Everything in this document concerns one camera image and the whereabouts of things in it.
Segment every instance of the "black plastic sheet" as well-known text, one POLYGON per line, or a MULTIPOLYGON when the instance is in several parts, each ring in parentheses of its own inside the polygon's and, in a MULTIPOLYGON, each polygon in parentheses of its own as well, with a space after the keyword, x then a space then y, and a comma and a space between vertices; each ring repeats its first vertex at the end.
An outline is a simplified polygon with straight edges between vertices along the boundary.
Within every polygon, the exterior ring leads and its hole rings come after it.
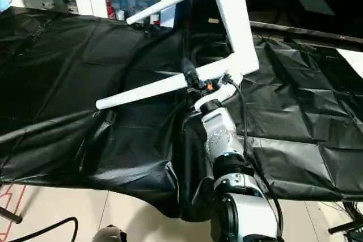
MULTIPOLYGON (((228 54, 193 37, 199 65, 228 54)), ((205 133, 185 90, 95 109, 101 97, 180 71, 181 44, 178 28, 1 15, 0 182, 112 190, 170 217, 208 219, 205 133)), ((280 198, 362 200, 363 80, 334 49, 264 38, 255 48, 260 70, 243 81, 251 159, 280 198)), ((237 97, 225 105, 242 134, 237 97)))

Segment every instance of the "white tiled floor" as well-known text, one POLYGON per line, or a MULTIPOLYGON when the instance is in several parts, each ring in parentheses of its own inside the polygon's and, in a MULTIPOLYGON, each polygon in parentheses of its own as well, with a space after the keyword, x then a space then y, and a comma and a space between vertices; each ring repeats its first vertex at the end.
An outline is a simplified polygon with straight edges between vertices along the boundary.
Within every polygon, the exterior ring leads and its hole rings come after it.
MULTIPOLYGON (((280 203, 284 213, 286 242, 344 241, 342 234, 331 236, 327 232, 328 228, 349 221, 344 212, 336 210, 339 207, 334 203, 280 203)), ((12 224, 9 227, 10 222, 0 218, 0 242, 21 237, 70 216, 79 220, 77 242, 91 242, 96 231, 109 224, 127 232, 129 242, 212 241, 209 236, 209 222, 188 223, 180 219, 169 219, 144 201, 113 192, 4 186, 0 189, 0 206, 6 205, 9 210, 22 214, 24 220, 21 224, 12 224)), ((73 224, 68 223, 32 241, 70 241, 72 233, 73 224)))

